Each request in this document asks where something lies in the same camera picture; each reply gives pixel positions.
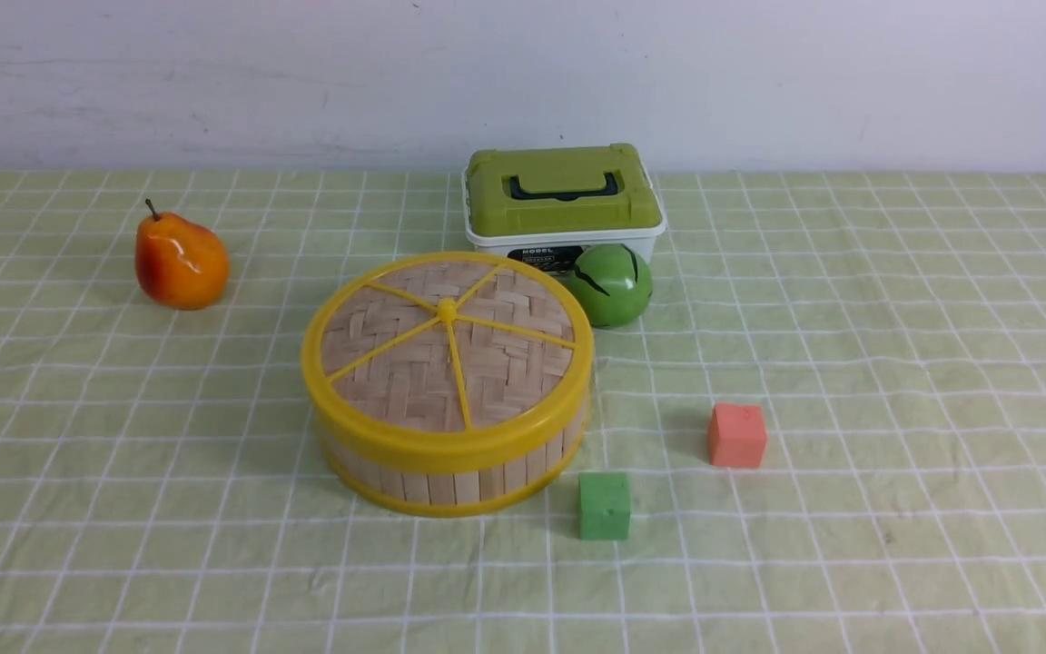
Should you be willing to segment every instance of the green foam block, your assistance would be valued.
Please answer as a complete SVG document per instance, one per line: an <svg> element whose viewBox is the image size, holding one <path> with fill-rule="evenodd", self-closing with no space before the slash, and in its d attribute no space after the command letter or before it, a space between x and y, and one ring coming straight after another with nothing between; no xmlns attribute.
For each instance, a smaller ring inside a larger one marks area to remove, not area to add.
<svg viewBox="0 0 1046 654"><path fill-rule="evenodd" d="M581 473L581 539L628 540L631 516L626 473Z"/></svg>

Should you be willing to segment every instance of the green ball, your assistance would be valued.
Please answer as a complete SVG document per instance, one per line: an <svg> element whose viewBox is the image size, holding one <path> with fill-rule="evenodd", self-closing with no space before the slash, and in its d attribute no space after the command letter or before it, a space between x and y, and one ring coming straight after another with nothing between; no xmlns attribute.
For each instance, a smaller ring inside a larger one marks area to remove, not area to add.
<svg viewBox="0 0 1046 654"><path fill-rule="evenodd" d="M628 245L595 245L576 257L564 286L593 328L619 328L647 309L652 271Z"/></svg>

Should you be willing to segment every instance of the foam block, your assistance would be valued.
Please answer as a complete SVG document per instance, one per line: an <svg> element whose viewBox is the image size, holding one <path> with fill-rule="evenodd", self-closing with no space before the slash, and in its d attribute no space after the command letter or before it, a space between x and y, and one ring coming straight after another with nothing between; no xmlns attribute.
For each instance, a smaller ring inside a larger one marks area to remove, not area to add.
<svg viewBox="0 0 1046 654"><path fill-rule="evenodd" d="M631 516L626 473L581 472L581 539L627 540Z"/></svg>
<svg viewBox="0 0 1046 654"><path fill-rule="evenodd" d="M709 459L722 468L759 468L768 435L760 406L721 404L709 422Z"/></svg>

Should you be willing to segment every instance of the plastic storage box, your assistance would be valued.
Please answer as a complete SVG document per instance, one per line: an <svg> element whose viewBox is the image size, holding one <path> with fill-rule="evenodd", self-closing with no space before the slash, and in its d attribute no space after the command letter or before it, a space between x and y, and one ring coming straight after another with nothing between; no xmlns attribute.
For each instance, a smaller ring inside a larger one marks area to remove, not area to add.
<svg viewBox="0 0 1046 654"><path fill-rule="evenodd" d="M478 251L561 273L592 245L652 261L664 208L635 146L480 150L462 181L465 235Z"/></svg>

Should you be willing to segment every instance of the red foam block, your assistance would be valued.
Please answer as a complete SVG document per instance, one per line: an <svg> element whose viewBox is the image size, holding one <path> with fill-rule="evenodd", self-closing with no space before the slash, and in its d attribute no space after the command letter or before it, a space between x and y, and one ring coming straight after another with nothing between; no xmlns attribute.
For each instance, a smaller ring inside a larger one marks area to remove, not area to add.
<svg viewBox="0 0 1046 654"><path fill-rule="evenodd" d="M722 468L759 468L768 434L760 406L721 404L709 423L709 460Z"/></svg>

